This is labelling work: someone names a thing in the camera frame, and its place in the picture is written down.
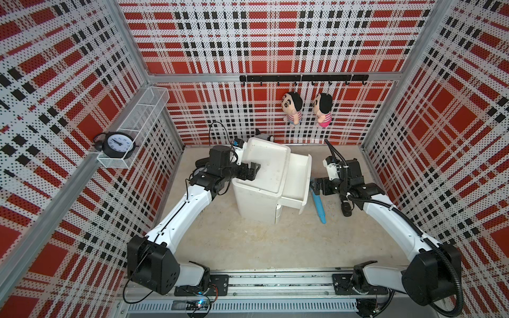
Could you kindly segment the white top drawer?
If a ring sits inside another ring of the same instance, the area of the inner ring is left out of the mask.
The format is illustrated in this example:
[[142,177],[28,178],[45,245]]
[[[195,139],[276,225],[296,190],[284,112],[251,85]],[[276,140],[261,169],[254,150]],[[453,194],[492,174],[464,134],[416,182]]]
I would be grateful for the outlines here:
[[288,173],[279,204],[298,210],[301,215],[308,202],[311,179],[311,155],[290,154]]

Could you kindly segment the white three-drawer cabinet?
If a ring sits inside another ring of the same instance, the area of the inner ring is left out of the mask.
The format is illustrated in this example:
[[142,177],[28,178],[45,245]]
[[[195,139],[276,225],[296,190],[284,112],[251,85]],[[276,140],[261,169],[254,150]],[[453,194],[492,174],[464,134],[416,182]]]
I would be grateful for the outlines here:
[[242,162],[260,164],[253,181],[233,180],[239,214],[245,219],[275,225],[282,206],[280,199],[288,174],[291,150],[288,146],[251,138],[243,151]]

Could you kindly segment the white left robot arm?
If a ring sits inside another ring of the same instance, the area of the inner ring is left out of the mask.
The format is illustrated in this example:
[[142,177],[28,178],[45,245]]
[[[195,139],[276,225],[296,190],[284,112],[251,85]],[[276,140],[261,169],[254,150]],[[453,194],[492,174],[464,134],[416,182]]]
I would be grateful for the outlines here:
[[233,145],[216,145],[209,156],[196,162],[185,180],[186,191],[171,212],[143,237],[127,244],[127,275],[130,282],[168,294],[173,288],[205,294],[212,287],[210,269],[196,262],[180,263],[175,257],[183,236],[201,212],[224,195],[234,179],[253,181],[260,164],[241,161],[247,145],[237,139]]

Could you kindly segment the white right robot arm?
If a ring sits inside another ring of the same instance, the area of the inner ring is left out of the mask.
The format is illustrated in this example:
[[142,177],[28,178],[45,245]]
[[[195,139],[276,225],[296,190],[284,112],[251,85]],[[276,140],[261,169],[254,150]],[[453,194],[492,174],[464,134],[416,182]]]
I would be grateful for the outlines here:
[[402,249],[409,264],[390,267],[375,260],[357,264],[346,287],[368,294],[372,287],[380,286],[390,294],[402,292],[444,317],[460,316],[465,299],[459,250],[425,233],[378,185],[366,184],[362,176],[352,178],[350,172],[347,168],[336,178],[313,179],[310,189],[315,195],[337,194],[372,217]]

